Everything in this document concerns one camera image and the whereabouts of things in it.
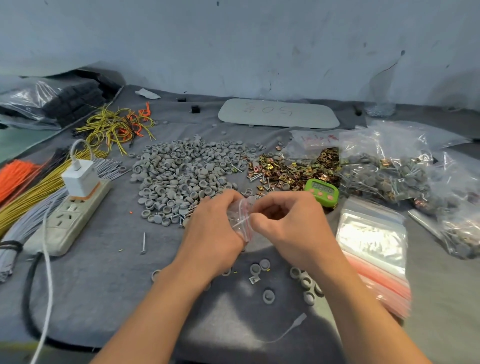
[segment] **electrical outlet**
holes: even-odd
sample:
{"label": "electrical outlet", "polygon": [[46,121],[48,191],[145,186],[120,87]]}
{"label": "electrical outlet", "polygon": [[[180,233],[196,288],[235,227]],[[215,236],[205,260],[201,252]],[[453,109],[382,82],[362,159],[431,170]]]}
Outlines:
{"label": "electrical outlet", "polygon": [[[50,214],[47,218],[45,241],[49,255],[61,256],[68,251],[110,188],[109,180],[100,180],[100,185],[88,200],[68,196]],[[24,251],[29,254],[41,252],[42,242],[43,227],[40,226],[24,244]]]}

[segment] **left hand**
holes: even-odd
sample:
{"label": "left hand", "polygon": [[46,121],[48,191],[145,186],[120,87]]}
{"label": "left hand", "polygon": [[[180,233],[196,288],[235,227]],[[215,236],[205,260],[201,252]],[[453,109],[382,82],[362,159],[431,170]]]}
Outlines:
{"label": "left hand", "polygon": [[245,246],[227,218],[228,206],[242,198],[234,190],[224,190],[213,199],[204,198],[185,228],[172,265],[188,268],[203,287],[231,268]]}

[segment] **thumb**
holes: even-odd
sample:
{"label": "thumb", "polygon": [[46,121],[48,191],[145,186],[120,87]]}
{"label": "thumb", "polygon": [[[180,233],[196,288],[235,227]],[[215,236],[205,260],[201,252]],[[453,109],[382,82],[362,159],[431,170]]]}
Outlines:
{"label": "thumb", "polygon": [[276,235],[276,231],[278,229],[277,224],[278,221],[271,220],[267,216],[259,212],[254,212],[250,214],[250,225],[252,226],[252,229],[262,234],[270,241]]}

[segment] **green timer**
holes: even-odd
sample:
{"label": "green timer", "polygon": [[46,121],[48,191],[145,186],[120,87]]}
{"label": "green timer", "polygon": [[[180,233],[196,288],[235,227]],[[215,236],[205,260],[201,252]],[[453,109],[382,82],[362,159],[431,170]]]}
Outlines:
{"label": "green timer", "polygon": [[327,182],[311,178],[305,184],[304,190],[311,192],[322,206],[333,207],[338,202],[338,189]]}

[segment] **gray felt tablecloth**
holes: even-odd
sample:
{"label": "gray felt tablecloth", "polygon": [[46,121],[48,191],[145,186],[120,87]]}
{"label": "gray felt tablecloth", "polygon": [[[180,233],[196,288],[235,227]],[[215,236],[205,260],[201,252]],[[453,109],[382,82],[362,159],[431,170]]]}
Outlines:
{"label": "gray felt tablecloth", "polygon": [[[145,99],[134,94],[137,89],[125,87],[111,108],[143,109]],[[189,102],[179,103],[176,98],[183,95],[158,93],[161,100],[150,100],[152,118],[168,120],[169,124],[160,123],[151,129],[157,142],[197,133],[207,141],[243,140],[252,145],[260,142],[270,151],[276,145],[276,137],[280,135],[287,141],[292,129],[263,126],[250,129],[246,125],[222,123],[217,114],[225,98],[188,95]],[[340,127],[365,124],[363,116],[355,115],[352,103],[322,103],[332,107]],[[202,112],[191,114],[192,104],[198,104]],[[418,108],[415,113],[412,107],[401,107],[396,117],[440,125],[466,136],[480,136],[480,128],[472,127],[478,122],[475,113],[454,115],[438,109],[421,110],[419,114]],[[70,141],[70,132],[66,131],[44,143],[30,158],[43,161],[57,146]],[[151,144],[148,138],[136,139],[131,150],[139,152],[146,144]],[[475,157],[479,155],[477,145],[458,149]],[[135,161],[120,157],[115,146],[111,157],[123,160],[127,166]],[[112,191],[71,250],[52,262],[54,308],[49,335],[55,339],[85,346],[104,345],[149,290],[151,272],[165,267],[175,256],[183,230],[142,219],[142,207],[137,203],[138,185],[129,183],[128,178],[125,175],[114,181]],[[248,182],[245,173],[228,179],[237,182],[240,190],[255,186]],[[329,219],[335,226],[335,216]],[[412,220],[407,221],[407,229],[407,276],[413,293],[412,317],[405,325],[407,332],[429,358],[439,363],[474,362],[475,337],[480,332],[480,314],[476,309],[480,298],[480,260],[460,261],[448,256]],[[139,255],[143,232],[148,252]],[[14,274],[0,285],[0,341],[30,340],[20,311],[23,283],[30,266],[27,258],[21,254]],[[251,285],[249,266],[262,258],[270,259],[271,271],[262,273],[262,280]],[[212,288],[198,299],[181,332],[176,356],[212,364],[344,362],[326,300],[318,299],[314,307],[308,307],[303,302],[301,287],[289,278],[288,263],[268,242],[249,244],[233,268],[236,274],[216,278]],[[262,292],[267,287],[276,293],[271,306],[262,301]],[[31,300],[39,327],[45,314],[46,289],[42,263]],[[262,342],[277,339],[302,312],[308,317],[300,327],[276,343]]]}

